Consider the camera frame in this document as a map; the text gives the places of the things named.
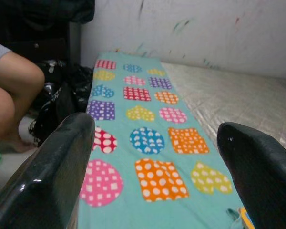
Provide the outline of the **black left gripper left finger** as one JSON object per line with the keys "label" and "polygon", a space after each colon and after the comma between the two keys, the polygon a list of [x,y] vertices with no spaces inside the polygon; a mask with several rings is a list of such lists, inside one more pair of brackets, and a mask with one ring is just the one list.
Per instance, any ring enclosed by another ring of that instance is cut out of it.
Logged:
{"label": "black left gripper left finger", "polygon": [[87,113],[66,117],[0,191],[0,229],[75,229],[94,141]]}

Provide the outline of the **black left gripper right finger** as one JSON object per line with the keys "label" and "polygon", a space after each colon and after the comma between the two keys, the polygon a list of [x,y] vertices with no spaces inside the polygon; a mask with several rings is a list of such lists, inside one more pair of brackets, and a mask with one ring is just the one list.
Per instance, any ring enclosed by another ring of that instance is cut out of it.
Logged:
{"label": "black left gripper right finger", "polygon": [[217,147],[257,229],[286,229],[286,149],[272,136],[238,123],[217,131]]}

